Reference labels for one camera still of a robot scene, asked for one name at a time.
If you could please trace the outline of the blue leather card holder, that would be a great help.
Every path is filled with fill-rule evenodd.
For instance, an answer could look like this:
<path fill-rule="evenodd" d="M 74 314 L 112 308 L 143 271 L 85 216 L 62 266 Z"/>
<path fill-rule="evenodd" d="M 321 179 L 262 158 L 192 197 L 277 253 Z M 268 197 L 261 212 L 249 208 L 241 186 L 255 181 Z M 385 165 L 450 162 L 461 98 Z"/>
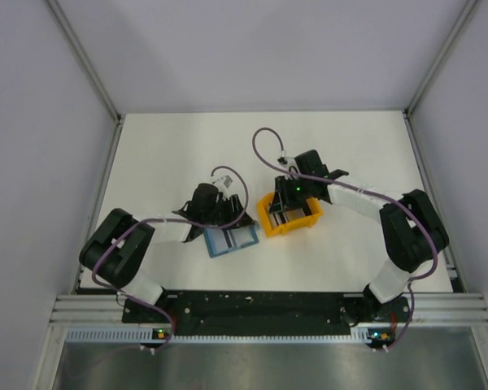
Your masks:
<path fill-rule="evenodd" d="M 203 236 L 210 258 L 245 249 L 259 243 L 255 224 L 235 229 L 207 229 Z"/>

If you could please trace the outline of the white credit card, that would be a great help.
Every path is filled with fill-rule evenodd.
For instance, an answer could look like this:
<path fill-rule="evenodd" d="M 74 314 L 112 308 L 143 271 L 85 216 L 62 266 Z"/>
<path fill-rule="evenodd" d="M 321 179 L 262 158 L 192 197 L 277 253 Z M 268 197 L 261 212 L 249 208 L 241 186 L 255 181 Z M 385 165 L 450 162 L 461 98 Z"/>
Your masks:
<path fill-rule="evenodd" d="M 222 235 L 223 235 L 224 245 L 228 249 L 232 249 L 236 247 L 236 241 L 233 237 L 233 233 L 231 230 L 223 230 Z"/>

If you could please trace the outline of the orange plastic card stand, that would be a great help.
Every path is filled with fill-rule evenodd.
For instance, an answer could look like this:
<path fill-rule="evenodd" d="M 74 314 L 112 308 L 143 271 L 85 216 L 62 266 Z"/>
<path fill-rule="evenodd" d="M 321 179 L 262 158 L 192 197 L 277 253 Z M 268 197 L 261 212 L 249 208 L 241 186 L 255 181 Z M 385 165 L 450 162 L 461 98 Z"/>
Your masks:
<path fill-rule="evenodd" d="M 274 193 L 266 194 L 256 205 L 261 228 L 267 238 L 284 236 L 302 228 L 312 228 L 324 214 L 320 203 L 314 198 L 308 198 L 306 205 L 297 210 L 271 214 Z"/>

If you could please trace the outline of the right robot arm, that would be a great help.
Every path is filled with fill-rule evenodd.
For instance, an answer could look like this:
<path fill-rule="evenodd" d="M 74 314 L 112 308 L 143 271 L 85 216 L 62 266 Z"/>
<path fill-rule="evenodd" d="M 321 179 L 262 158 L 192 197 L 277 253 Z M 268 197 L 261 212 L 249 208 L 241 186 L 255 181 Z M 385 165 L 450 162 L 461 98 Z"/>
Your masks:
<path fill-rule="evenodd" d="M 380 322 L 393 311 L 412 274 L 449 245 L 446 229 L 429 196 L 414 189 L 400 197 L 383 193 L 355 179 L 347 171 L 330 171 L 314 149 L 294 158 L 282 154 L 277 160 L 284 175 L 275 178 L 275 191 L 268 213 L 285 222 L 290 212 L 311 211 L 308 200 L 346 207 L 381 226 L 388 259 L 364 288 L 365 315 Z"/>

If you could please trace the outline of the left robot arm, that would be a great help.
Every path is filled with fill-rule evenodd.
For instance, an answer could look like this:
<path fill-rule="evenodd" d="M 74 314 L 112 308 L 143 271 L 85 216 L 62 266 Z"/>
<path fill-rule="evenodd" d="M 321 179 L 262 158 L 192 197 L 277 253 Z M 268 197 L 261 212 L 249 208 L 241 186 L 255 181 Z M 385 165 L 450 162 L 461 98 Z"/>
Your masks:
<path fill-rule="evenodd" d="M 207 230 L 226 231 L 252 225 L 247 214 L 249 189 L 245 197 L 227 194 L 224 184 L 201 183 L 182 208 L 156 218 L 136 219 L 129 212 L 115 208 L 86 241 L 79 263 L 93 274 L 93 281 L 103 287 L 141 301 L 140 312 L 151 322 L 163 320 L 168 303 L 161 296 L 165 288 L 142 270 L 147 250 L 161 243 L 190 243 Z"/>

